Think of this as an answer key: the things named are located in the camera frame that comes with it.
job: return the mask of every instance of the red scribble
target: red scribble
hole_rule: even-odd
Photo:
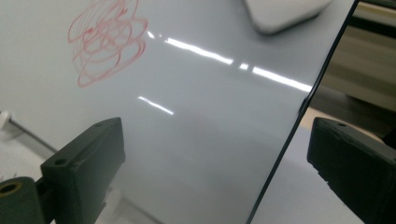
[[[148,20],[135,16],[139,0],[95,0],[69,28],[81,88],[110,77],[145,51]]]

